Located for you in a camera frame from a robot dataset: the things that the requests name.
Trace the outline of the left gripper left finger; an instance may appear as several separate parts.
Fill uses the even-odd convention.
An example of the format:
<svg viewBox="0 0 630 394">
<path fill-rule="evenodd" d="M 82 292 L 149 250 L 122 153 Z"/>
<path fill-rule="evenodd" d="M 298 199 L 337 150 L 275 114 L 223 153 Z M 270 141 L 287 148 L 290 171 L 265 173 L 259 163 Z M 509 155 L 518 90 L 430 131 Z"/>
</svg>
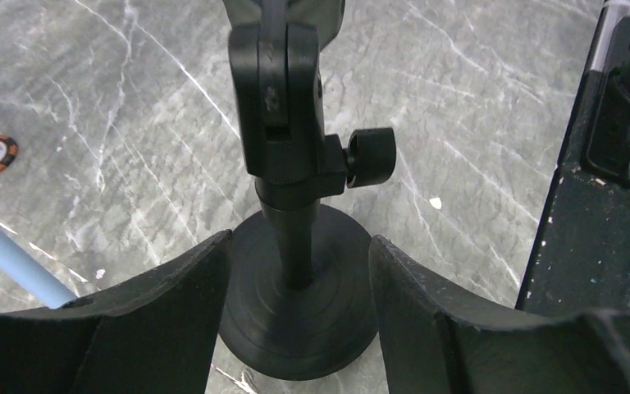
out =
<svg viewBox="0 0 630 394">
<path fill-rule="evenodd" d="M 0 313 L 0 393 L 202 393 L 232 233 L 59 309 Z"/>
</svg>

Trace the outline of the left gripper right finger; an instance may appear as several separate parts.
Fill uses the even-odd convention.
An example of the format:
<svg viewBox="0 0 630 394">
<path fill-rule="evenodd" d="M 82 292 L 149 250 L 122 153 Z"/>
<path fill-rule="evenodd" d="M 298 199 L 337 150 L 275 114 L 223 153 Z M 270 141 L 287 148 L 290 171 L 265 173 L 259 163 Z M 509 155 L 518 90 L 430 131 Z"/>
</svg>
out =
<svg viewBox="0 0 630 394">
<path fill-rule="evenodd" d="M 630 311 L 511 309 L 384 236 L 372 239 L 369 272 L 392 393 L 630 393 Z"/>
</svg>

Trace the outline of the black microphone desk stand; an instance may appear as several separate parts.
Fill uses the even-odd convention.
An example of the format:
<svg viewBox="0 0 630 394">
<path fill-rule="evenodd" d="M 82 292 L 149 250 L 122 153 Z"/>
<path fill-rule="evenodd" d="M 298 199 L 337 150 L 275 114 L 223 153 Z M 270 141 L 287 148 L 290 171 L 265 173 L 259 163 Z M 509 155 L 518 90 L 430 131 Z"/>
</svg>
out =
<svg viewBox="0 0 630 394">
<path fill-rule="evenodd" d="M 356 360 L 377 334 L 369 233 L 323 203 L 387 181 L 394 131 L 325 132 L 321 51 L 342 1 L 227 1 L 228 54 L 244 151 L 261 205 L 233 233 L 220 337 L 268 377 L 308 381 Z"/>
</svg>

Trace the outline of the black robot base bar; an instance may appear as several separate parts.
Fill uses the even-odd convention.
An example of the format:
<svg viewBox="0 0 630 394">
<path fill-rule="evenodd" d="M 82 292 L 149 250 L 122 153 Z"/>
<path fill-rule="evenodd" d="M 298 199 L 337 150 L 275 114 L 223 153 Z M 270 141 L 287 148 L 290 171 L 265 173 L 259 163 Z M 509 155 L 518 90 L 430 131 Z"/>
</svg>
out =
<svg viewBox="0 0 630 394">
<path fill-rule="evenodd" d="M 609 92 L 630 59 L 630 1 L 601 6 L 515 307 L 630 309 L 630 101 Z"/>
</svg>

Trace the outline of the light blue music stand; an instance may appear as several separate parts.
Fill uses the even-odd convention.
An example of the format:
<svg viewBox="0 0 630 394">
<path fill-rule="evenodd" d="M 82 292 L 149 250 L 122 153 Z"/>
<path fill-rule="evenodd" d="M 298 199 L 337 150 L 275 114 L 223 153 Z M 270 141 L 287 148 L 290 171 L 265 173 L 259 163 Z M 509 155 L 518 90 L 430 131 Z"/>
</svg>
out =
<svg viewBox="0 0 630 394">
<path fill-rule="evenodd" d="M 50 309 L 58 309 L 77 296 L 44 266 L 0 230 L 0 269 Z"/>
</svg>

